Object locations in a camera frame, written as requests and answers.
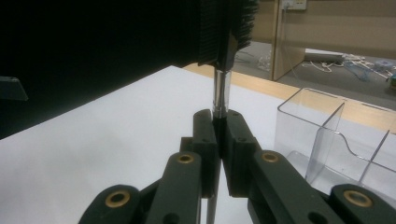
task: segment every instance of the black mechanical part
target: black mechanical part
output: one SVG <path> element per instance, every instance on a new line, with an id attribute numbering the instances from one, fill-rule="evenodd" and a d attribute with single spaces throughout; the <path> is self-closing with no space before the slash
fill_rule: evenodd
<path id="1" fill-rule="evenodd" d="M 244 117 L 236 111 L 228 112 L 225 132 L 222 159 L 227 176 L 228 191 L 233 197 L 246 198 L 251 182 L 249 164 L 252 155 L 260 150 L 260 146 L 248 128 Z"/>
<path id="2" fill-rule="evenodd" d="M 102 191 L 85 211 L 80 224 L 139 223 L 140 195 L 134 187 L 117 185 Z"/>
<path id="3" fill-rule="evenodd" d="M 215 135 L 218 142 L 219 156 L 223 158 L 224 152 L 224 139 L 225 139 L 225 130 L 227 126 L 227 118 L 215 119 L 213 118 L 213 128 L 215 129 Z"/>
<path id="4" fill-rule="evenodd" d="M 329 204 L 347 223 L 396 223 L 395 210 L 370 190 L 359 186 L 333 187 Z"/>
<path id="5" fill-rule="evenodd" d="M 169 158 L 146 224 L 197 224 L 201 212 L 201 157 L 178 152 Z"/>
<path id="6" fill-rule="evenodd" d="M 202 197 L 212 198 L 217 194 L 220 158 L 209 109 L 194 114 L 192 152 L 202 158 Z"/>
<path id="7" fill-rule="evenodd" d="M 0 77 L 0 100 L 28 100 L 19 79 L 16 77 Z"/>
<path id="8" fill-rule="evenodd" d="M 278 223 L 344 223 L 281 154 L 256 152 L 254 180 Z"/>
<path id="9" fill-rule="evenodd" d="M 192 137 L 181 137 L 180 152 L 192 151 Z"/>
<path id="10" fill-rule="evenodd" d="M 152 201 L 154 200 L 157 188 L 160 186 L 160 183 L 161 179 L 140 190 L 139 212 L 141 214 L 141 223 L 145 223 L 147 216 L 149 215 L 149 209 L 151 207 Z"/>
<path id="11" fill-rule="evenodd" d="M 262 193 L 254 181 L 250 187 L 247 210 L 254 224 L 276 223 L 268 202 L 262 197 Z"/>

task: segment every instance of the black brush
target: black brush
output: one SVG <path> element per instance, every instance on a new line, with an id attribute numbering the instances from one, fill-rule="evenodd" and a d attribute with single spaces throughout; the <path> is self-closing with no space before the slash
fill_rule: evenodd
<path id="1" fill-rule="evenodd" d="M 201 0 L 198 64 L 215 67 L 213 125 L 219 154 L 223 154 L 231 69 L 235 53 L 250 44 L 257 0 Z M 217 187 L 208 200 L 207 224 L 213 224 L 216 214 Z"/>

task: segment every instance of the floor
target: floor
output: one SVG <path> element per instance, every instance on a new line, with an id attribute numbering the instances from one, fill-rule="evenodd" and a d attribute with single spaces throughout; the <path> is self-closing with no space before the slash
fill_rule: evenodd
<path id="1" fill-rule="evenodd" d="M 241 49 L 235 58 L 233 70 L 254 77 L 270 78 L 265 70 L 270 59 L 271 45 L 252 42 L 251 46 Z M 365 57 L 366 62 L 374 63 L 377 58 Z M 319 71 L 310 64 L 302 62 L 294 67 L 294 73 L 289 71 L 278 82 L 298 88 L 311 88 L 319 91 L 341 95 L 346 98 L 362 101 L 371 105 L 396 110 L 396 91 L 389 87 L 384 77 L 369 73 L 365 80 L 358 79 L 345 67 L 332 66 L 330 73 Z"/>

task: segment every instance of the cable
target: cable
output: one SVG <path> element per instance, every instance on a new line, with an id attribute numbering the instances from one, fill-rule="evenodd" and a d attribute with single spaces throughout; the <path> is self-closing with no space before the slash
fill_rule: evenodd
<path id="1" fill-rule="evenodd" d="M 336 67 L 344 67 L 344 63 L 341 63 L 341 64 L 334 63 L 333 65 L 336 66 Z"/>
<path id="2" fill-rule="evenodd" d="M 326 63 L 321 63 L 323 68 L 317 67 L 312 61 L 311 63 L 303 63 L 303 67 L 308 67 L 308 66 L 314 66 L 315 68 L 317 68 L 319 71 L 325 72 L 325 73 L 330 73 L 332 72 L 332 69 L 330 68 L 332 65 L 334 65 L 334 63 L 330 63 L 330 64 L 326 64 Z"/>

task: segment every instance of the bristle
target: bristle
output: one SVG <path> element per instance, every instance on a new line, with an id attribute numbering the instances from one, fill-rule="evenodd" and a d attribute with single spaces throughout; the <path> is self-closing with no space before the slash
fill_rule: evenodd
<path id="1" fill-rule="evenodd" d="M 219 1 L 201 0 L 198 64 L 212 63 L 218 58 L 220 25 Z"/>
<path id="2" fill-rule="evenodd" d="M 257 0 L 243 0 L 241 2 L 241 14 L 239 21 L 234 22 L 233 33 L 238 40 L 238 49 L 245 48 L 250 45 L 251 32 L 254 25 L 254 14 L 259 9 Z"/>

